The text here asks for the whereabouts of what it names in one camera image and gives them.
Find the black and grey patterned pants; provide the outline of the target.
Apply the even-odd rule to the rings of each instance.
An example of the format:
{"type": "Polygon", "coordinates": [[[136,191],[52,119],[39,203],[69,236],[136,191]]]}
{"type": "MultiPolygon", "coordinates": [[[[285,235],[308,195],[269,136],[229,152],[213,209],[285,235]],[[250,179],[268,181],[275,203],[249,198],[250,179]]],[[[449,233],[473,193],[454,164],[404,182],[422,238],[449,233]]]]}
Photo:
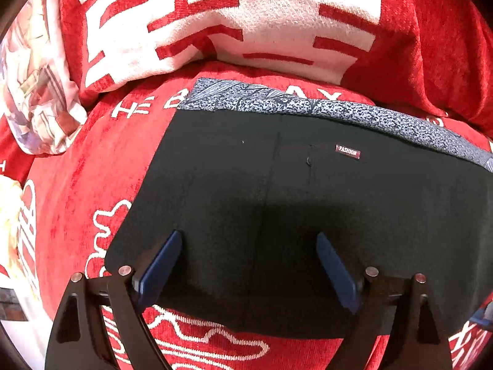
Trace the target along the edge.
{"type": "Polygon", "coordinates": [[[492,291],[492,156],[407,114],[198,79],[177,106],[105,258],[137,265],[174,231],[158,303],[236,331],[344,335],[317,252],[353,275],[426,276],[453,334],[492,291]]]}

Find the floral pastel pillow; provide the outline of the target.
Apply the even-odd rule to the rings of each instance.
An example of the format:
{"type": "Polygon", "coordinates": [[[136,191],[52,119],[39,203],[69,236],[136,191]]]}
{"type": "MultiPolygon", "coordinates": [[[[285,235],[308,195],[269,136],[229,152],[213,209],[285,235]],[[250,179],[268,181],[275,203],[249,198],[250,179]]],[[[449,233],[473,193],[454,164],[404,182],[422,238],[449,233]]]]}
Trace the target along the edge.
{"type": "Polygon", "coordinates": [[[68,71],[59,0],[27,0],[3,37],[1,108],[26,154],[62,154],[88,118],[68,71]]]}

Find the red bedspread with white characters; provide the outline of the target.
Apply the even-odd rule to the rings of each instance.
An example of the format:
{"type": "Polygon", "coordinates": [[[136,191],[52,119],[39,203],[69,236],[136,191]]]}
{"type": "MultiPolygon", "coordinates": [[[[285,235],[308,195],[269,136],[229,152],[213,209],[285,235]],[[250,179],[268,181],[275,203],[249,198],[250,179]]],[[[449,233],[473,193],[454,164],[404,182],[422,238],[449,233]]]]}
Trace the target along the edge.
{"type": "MultiPolygon", "coordinates": [[[[1,171],[23,184],[14,253],[30,301],[53,316],[68,277],[104,271],[104,257],[129,211],[176,106],[199,78],[234,79],[298,99],[365,103],[345,88],[218,62],[131,82],[103,96],[61,155],[24,154],[1,126],[1,171]]],[[[156,306],[150,331],[175,369],[323,369],[339,340],[292,340],[236,332],[156,306]]]]}

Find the red folded quilt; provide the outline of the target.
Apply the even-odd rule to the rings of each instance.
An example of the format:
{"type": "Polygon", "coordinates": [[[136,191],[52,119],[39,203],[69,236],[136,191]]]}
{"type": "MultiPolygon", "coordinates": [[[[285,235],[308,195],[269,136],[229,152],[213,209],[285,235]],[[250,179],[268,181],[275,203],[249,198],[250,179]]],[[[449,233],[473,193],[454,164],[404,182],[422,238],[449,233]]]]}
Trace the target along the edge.
{"type": "Polygon", "coordinates": [[[471,0],[60,0],[60,11],[84,105],[212,57],[492,133],[492,31],[471,0]]]}

